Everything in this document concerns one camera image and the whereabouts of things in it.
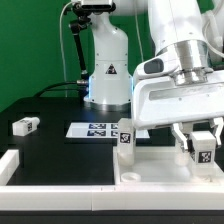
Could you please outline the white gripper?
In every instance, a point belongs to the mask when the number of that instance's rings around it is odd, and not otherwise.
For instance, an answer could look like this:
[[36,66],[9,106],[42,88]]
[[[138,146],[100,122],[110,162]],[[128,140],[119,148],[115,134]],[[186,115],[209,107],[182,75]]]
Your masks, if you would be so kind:
[[133,126],[155,129],[172,124],[172,135],[186,153],[188,143],[182,123],[211,119],[210,127],[220,147],[224,128],[224,71],[210,73],[207,79],[206,83],[186,86],[176,86],[169,76],[140,81],[132,99]]

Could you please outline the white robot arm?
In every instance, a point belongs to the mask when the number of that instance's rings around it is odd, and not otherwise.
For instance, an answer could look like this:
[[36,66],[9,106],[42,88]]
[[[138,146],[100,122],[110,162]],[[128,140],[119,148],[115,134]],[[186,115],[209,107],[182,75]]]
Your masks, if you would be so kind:
[[212,69],[196,0],[142,0],[148,11],[155,56],[133,75],[125,65],[127,37],[106,12],[91,16],[95,71],[86,105],[101,110],[131,106],[137,129],[169,127],[186,151],[186,124],[208,122],[216,143],[224,128],[224,73]]

